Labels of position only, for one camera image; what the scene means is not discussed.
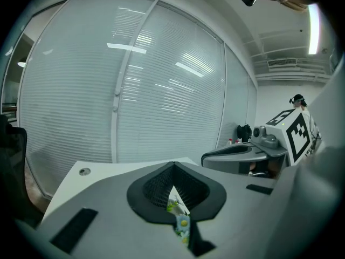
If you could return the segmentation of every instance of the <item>window blinds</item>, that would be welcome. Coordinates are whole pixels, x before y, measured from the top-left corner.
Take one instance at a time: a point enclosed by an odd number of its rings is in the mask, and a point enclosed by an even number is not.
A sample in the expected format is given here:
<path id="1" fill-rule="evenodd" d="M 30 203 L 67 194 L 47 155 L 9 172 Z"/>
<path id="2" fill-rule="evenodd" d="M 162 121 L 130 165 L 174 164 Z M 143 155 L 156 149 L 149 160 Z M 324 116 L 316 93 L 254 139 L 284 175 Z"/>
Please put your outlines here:
<path id="1" fill-rule="evenodd" d="M 237 140 L 237 126 L 244 126 L 247 117 L 248 74 L 228 46 L 225 46 L 225 60 L 226 99 L 217 147 L 225 146 L 230 138 L 233 142 Z"/>
<path id="2" fill-rule="evenodd" d="M 34 46 L 19 104 L 26 158 L 53 195 L 77 160 L 112 162 L 114 90 L 125 51 L 152 0 L 70 0 Z"/>
<path id="3" fill-rule="evenodd" d="M 118 114 L 118 162 L 187 156 L 215 148 L 222 117 L 223 44 L 197 24 L 154 7 L 130 55 Z"/>
<path id="4" fill-rule="evenodd" d="M 253 130 L 254 123 L 255 123 L 255 115 L 257 111 L 257 89 L 252 79 L 249 76 L 248 76 L 248 80 L 249 80 L 249 98 L 248 98 L 247 124 L 249 124 Z"/>

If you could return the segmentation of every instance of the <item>desk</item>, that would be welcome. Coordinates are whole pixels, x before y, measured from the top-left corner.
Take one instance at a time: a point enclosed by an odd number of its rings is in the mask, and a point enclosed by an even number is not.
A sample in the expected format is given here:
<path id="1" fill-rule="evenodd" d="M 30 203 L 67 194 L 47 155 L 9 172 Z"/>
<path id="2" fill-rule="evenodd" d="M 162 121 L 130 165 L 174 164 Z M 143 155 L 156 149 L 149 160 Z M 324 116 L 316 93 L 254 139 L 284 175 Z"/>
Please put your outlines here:
<path id="1" fill-rule="evenodd" d="M 77 161 L 55 192 L 42 221 L 44 222 L 46 217 L 56 208 L 99 180 L 169 161 L 186 162 L 197 165 L 189 158 L 174 158 L 139 163 L 95 163 Z M 79 171 L 83 168 L 89 168 L 91 172 L 88 175 L 80 175 Z"/>

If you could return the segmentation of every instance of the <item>person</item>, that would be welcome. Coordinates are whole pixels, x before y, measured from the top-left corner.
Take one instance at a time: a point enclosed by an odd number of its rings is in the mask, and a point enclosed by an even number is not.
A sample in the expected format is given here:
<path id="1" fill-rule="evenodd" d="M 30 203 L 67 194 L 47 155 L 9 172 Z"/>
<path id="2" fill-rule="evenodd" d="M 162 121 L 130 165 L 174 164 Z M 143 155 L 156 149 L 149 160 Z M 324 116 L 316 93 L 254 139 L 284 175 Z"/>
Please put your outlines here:
<path id="1" fill-rule="evenodd" d="M 300 107 L 302 109 L 303 118 L 306 122 L 307 129 L 312 141 L 312 145 L 306 154 L 308 156 L 309 154 L 315 152 L 320 146 L 321 141 L 318 140 L 321 140 L 321 134 L 318 127 L 316 126 L 316 123 L 314 122 L 313 117 L 309 113 L 304 97 L 301 94 L 296 94 L 293 98 L 290 99 L 290 103 L 293 104 L 294 108 Z"/>

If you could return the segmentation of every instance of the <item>chair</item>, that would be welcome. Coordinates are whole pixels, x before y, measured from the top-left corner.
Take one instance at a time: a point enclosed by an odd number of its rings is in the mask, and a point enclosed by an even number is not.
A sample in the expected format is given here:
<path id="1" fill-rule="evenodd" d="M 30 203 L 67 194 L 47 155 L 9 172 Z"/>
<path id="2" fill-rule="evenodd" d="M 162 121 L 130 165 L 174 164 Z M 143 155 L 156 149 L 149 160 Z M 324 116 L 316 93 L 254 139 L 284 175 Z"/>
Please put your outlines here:
<path id="1" fill-rule="evenodd" d="M 43 218 L 43 213 L 27 195 L 25 186 L 26 130 L 12 127 L 4 115 L 0 115 L 0 185 L 12 217 L 36 227 Z"/>

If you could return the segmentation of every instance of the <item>floor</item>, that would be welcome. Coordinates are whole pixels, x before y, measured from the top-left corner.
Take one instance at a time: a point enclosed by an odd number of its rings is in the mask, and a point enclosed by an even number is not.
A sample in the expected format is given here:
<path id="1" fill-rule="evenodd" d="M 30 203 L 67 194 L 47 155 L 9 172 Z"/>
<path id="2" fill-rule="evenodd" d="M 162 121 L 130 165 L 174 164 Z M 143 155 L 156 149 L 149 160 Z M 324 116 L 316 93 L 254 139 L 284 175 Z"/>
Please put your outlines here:
<path id="1" fill-rule="evenodd" d="M 33 176 L 30 172 L 29 167 L 25 164 L 25 184 L 27 194 L 31 202 L 43 213 L 47 210 L 50 200 L 43 197 Z"/>

